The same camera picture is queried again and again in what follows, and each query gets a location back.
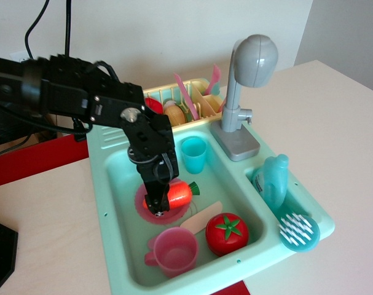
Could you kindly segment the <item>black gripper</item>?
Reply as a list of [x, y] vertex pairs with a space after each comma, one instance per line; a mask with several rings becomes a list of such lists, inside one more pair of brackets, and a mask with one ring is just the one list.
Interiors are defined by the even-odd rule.
[[[138, 155], [137, 150], [129, 147], [127, 155], [130, 161], [136, 165], [137, 172], [143, 180], [147, 193], [149, 186], [168, 184], [179, 175], [178, 160], [174, 149], [155, 156], [145, 156]], [[164, 212], [170, 210], [166, 195], [155, 199], [146, 194], [145, 204], [147, 209], [155, 216], [162, 216]]]

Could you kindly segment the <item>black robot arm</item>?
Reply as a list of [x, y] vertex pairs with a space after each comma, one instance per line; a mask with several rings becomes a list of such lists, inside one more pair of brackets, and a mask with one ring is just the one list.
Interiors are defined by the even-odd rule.
[[64, 55], [23, 63], [0, 58], [0, 105], [10, 102], [36, 114], [72, 117], [122, 129], [152, 214], [170, 210], [170, 182], [178, 162], [170, 120], [145, 104], [139, 85], [118, 80], [113, 69]]

